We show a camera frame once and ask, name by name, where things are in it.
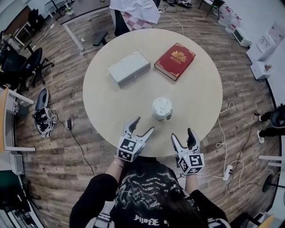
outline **white cup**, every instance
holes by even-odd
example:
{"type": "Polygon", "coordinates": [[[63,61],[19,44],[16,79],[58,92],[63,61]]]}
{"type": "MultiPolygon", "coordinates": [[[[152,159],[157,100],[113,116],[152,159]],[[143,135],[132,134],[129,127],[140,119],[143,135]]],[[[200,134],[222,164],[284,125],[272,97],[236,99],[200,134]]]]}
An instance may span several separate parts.
{"type": "Polygon", "coordinates": [[[172,115],[172,103],[167,98],[156,98],[152,103],[152,116],[157,120],[170,119],[172,115]]]}

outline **black t-shirt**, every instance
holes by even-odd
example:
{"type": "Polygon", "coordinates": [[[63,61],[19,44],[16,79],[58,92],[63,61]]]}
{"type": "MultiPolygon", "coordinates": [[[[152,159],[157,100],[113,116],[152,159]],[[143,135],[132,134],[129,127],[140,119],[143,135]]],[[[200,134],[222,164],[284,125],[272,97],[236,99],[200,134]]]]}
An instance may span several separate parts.
{"type": "MultiPolygon", "coordinates": [[[[174,172],[156,160],[136,159],[126,165],[122,177],[120,185],[108,174],[93,177],[71,211],[69,226],[84,228],[101,212],[105,201],[115,199],[110,216],[116,228],[168,227],[157,194],[182,191],[174,172]]],[[[190,197],[207,218],[227,220],[225,213],[199,190],[193,191],[190,197]]]]}

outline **black and white marker cube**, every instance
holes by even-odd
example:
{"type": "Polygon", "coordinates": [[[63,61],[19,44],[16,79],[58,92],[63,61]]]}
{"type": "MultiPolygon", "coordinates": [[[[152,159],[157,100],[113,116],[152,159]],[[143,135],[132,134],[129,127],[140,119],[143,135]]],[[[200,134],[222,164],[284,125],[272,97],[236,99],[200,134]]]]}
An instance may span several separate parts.
{"type": "Polygon", "coordinates": [[[196,174],[205,166],[204,155],[185,153],[180,157],[178,164],[184,175],[196,174]]]}
{"type": "Polygon", "coordinates": [[[143,143],[130,138],[121,137],[117,148],[117,156],[120,159],[132,162],[142,152],[142,147],[143,143]]]}

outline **person's arm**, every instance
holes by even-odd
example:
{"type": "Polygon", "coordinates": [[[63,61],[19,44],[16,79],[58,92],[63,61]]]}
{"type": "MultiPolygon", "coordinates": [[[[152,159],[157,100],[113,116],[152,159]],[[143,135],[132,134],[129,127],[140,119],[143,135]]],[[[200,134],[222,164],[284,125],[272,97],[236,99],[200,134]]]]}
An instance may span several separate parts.
{"type": "Polygon", "coordinates": [[[207,216],[207,218],[213,219],[224,219],[228,220],[226,214],[222,209],[212,203],[202,192],[198,190],[198,180],[197,175],[187,175],[185,191],[190,195],[190,197],[195,201],[196,205],[200,211],[207,216]]]}
{"type": "Polygon", "coordinates": [[[105,174],[93,177],[86,190],[72,208],[69,227],[84,228],[104,207],[105,201],[113,201],[124,161],[115,158],[105,174]]]}

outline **round table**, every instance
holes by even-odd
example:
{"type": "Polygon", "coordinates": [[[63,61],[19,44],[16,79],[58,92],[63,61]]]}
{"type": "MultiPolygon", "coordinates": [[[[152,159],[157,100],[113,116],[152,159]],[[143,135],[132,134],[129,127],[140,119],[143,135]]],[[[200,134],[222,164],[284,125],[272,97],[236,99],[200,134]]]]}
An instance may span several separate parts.
{"type": "Polygon", "coordinates": [[[124,125],[133,118],[141,117],[134,134],[142,135],[155,126],[141,154],[148,157],[175,154],[172,133],[186,146],[188,127],[202,140],[217,121],[222,98],[220,75],[208,54],[187,37],[163,29],[136,30],[110,41],[94,56],[83,84],[83,101],[90,121],[115,147],[124,125]],[[176,42],[196,56],[180,78],[173,81],[154,68],[154,63],[176,42]],[[151,69],[119,88],[107,67],[135,50],[151,62],[151,69]],[[172,102],[173,114],[169,120],[152,117],[152,103],[158,97],[172,102]]]}

